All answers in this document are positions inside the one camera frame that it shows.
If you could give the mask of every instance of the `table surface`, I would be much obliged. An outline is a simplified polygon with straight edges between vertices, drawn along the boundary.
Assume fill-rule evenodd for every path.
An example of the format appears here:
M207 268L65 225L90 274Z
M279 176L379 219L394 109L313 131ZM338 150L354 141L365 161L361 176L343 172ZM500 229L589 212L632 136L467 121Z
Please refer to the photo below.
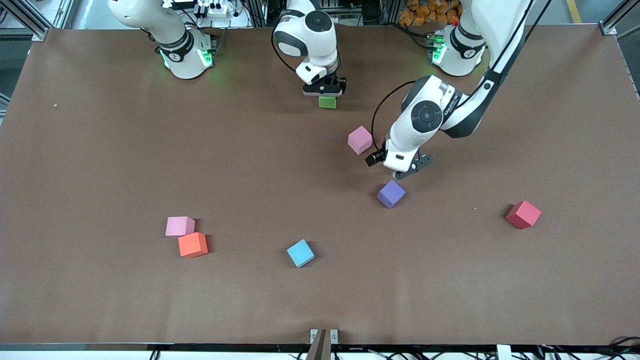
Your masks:
M393 28L340 28L336 110L301 94L269 29L227 31L173 77L141 31L52 29L0 131L0 341L604 344L640 332L640 110L614 37L539 26L472 136L376 199L347 135L439 74ZM446 81L470 92L482 74ZM378 113L376 138L404 92ZM523 231L504 215L542 210ZM212 253L180 258L166 217ZM286 249L316 258L296 269Z

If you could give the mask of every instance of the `yellow stripe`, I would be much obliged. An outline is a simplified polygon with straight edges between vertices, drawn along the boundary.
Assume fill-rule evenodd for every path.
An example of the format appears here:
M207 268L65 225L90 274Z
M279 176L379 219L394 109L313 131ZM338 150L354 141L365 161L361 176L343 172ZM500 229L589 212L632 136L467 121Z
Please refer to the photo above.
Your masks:
M571 19L573 19L573 23L582 24L582 19L580 18L580 13L578 12L578 6L575 5L575 0L566 0L566 5L569 7L569 12L571 13Z

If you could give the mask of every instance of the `green cube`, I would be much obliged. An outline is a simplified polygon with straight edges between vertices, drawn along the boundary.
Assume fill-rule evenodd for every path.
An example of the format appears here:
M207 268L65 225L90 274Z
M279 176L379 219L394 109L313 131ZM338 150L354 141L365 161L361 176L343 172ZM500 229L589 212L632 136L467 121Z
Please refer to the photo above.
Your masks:
M335 109L335 96L319 96L318 106L322 109Z

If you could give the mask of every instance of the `pink cube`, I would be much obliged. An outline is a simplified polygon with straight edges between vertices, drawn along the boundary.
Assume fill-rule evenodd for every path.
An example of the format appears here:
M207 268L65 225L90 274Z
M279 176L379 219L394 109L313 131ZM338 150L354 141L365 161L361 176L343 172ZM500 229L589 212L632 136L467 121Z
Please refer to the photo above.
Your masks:
M360 126L349 134L349 141L347 143L356 154L360 155L373 145L373 137L364 126Z
M538 217L542 214L542 211L538 210L530 202L523 200L518 204L515 204L509 214L507 220L515 225L518 229L527 229L532 227L536 223Z
M196 220L190 217L170 217L166 219L166 231L168 238L179 238L195 232Z

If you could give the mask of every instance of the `blue cube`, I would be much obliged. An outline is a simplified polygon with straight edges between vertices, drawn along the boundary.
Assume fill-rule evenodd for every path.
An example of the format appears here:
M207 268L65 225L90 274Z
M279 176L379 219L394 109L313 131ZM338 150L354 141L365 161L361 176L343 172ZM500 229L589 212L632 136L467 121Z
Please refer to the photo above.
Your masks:
M298 241L295 245L287 249L289 256L293 260L293 263L296 267L301 268L305 266L306 263L311 261L314 258L314 252L311 251L307 242L302 239Z
M389 181L378 193L378 199L388 208L392 208L404 196L404 189L395 181Z

